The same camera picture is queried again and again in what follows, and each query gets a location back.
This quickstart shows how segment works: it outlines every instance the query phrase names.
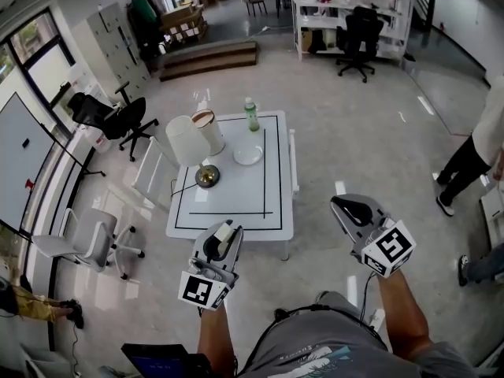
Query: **table leg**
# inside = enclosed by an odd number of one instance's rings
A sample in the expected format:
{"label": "table leg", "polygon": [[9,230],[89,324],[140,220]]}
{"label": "table leg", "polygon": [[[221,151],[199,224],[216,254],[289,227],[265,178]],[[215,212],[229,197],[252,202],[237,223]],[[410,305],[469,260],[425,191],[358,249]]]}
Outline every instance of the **table leg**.
{"label": "table leg", "polygon": [[282,257],[280,260],[288,261],[291,252],[291,243],[289,241],[282,241],[280,244],[282,245]]}

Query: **whiteboard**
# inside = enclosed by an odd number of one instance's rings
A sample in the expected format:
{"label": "whiteboard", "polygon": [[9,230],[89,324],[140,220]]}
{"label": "whiteboard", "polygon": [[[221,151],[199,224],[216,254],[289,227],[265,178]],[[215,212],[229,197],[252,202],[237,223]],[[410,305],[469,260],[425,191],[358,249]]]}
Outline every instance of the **whiteboard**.
{"label": "whiteboard", "polygon": [[53,145],[17,93],[0,109],[0,220],[19,231],[30,189]]}

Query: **white table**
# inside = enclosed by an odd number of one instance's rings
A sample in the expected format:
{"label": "white table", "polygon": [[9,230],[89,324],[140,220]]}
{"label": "white table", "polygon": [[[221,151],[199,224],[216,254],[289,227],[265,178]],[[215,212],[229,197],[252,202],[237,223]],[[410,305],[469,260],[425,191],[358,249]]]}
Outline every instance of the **white table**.
{"label": "white table", "polygon": [[[210,189],[190,187],[198,167],[180,167],[170,206],[166,235],[196,239],[213,224],[231,219],[242,225],[244,241],[277,241],[288,258],[288,241],[294,234],[292,216],[289,135],[283,111],[260,112],[261,128],[251,132],[245,113],[217,117],[226,145],[208,162],[220,170],[220,180]],[[236,143],[251,139],[263,148],[254,165],[235,162]]]}

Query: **yellow shorts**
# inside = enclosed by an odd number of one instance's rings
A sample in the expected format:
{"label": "yellow shorts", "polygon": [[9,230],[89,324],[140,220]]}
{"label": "yellow shorts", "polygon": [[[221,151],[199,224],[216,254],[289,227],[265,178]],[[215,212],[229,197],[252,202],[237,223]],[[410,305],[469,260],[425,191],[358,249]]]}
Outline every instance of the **yellow shorts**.
{"label": "yellow shorts", "polygon": [[22,287],[13,286],[16,295],[17,307],[22,317],[39,319],[41,321],[54,322],[54,307],[58,302],[47,299],[43,295],[33,295]]}

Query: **gray cabinet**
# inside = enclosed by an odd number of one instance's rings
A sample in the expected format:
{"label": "gray cabinet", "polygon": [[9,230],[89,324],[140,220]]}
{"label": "gray cabinet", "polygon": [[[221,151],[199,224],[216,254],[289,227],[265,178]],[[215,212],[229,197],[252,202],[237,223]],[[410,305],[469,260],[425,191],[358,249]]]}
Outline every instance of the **gray cabinet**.
{"label": "gray cabinet", "polygon": [[142,96],[150,78],[133,43],[128,24],[115,3],[88,17],[72,29],[72,34],[91,71],[111,99],[121,99],[114,91],[129,81],[131,100]]}

